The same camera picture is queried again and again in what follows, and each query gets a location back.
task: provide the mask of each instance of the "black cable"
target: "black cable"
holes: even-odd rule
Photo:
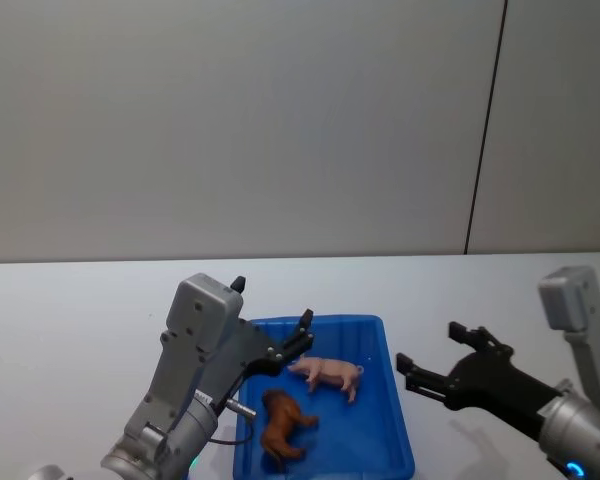
[[[489,129],[489,117],[491,116],[491,103],[493,102],[493,91],[496,85],[496,76],[498,75],[498,63],[500,62],[500,49],[502,48],[502,35],[504,34],[504,24],[507,18],[507,7],[509,0],[504,0],[502,8],[502,19],[500,21],[500,33],[498,35],[498,46],[496,47],[496,59],[493,64],[493,74],[491,76],[491,89],[489,90],[489,101],[487,103],[487,116],[484,120],[484,129],[482,131],[482,144],[480,145],[480,157],[478,158],[478,171],[476,172],[476,183],[473,186],[473,199],[471,200],[471,211],[469,212],[469,225],[467,225],[467,237],[464,241],[464,254],[469,252],[469,240],[471,238],[471,226],[473,223],[473,213],[476,209],[476,199],[478,197],[478,182],[480,181],[480,170],[482,170],[482,158],[484,157],[484,145],[487,141],[487,130]]]
[[[216,440],[215,438],[211,438],[209,442],[216,443],[218,445],[229,446],[242,445],[243,443],[250,442],[253,439],[253,424],[249,421],[247,421],[246,423],[247,428],[249,429],[249,434],[247,435],[247,438],[243,438],[242,440]]]

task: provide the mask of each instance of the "white tabletop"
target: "white tabletop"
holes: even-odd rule
[[[179,281],[205,272],[247,277],[245,318],[370,313],[389,351],[448,373],[469,353],[447,323],[484,325],[512,345],[513,363],[553,385],[577,381],[562,335],[547,327],[538,280],[600,254],[106,262],[0,265],[0,479],[27,466],[97,468],[142,398]],[[450,412],[403,389],[399,397],[420,480],[560,478],[537,445],[477,409]],[[216,436],[231,438],[225,412]],[[231,478],[231,447],[208,445],[196,478]]]

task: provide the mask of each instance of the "pink toy pig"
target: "pink toy pig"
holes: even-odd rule
[[[289,366],[289,371],[307,375],[309,392],[315,390],[318,382],[328,383],[341,387],[341,391],[349,394],[349,403],[352,403],[356,398],[356,389],[364,369],[343,360],[302,356],[296,363]]]

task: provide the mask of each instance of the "toy pig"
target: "toy pig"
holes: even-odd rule
[[[299,459],[304,457],[304,448],[295,448],[287,443],[287,437],[300,425],[311,427],[318,424],[318,417],[302,414],[296,401],[284,390],[267,390],[262,395],[262,403],[269,414],[269,423],[262,432],[260,444],[265,452],[273,457],[278,469],[284,471],[283,458]]]
[[[356,398],[356,389],[360,383],[360,375],[364,369],[343,360],[303,356],[289,366],[289,371],[307,375],[309,392],[315,390],[318,382],[328,383],[341,387],[341,391],[349,394],[349,403],[353,403]]]

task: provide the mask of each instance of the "plastic tray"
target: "plastic tray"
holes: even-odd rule
[[[271,338],[288,336],[298,317],[254,320]],[[314,317],[313,348],[307,356],[337,358],[362,365],[356,400],[347,403],[343,392],[319,385],[309,394],[302,376],[286,368],[278,377],[256,376],[240,389],[240,402],[258,413],[253,441],[236,447],[233,461],[235,480],[403,480],[415,469],[409,438],[398,401],[393,368],[389,359],[382,320],[369,315]],[[280,473],[260,445],[267,422],[262,393],[282,388],[300,405],[305,415],[318,415],[316,428],[297,428],[289,443],[306,447],[300,461],[285,461]],[[238,419],[236,438],[244,438],[247,427]]]

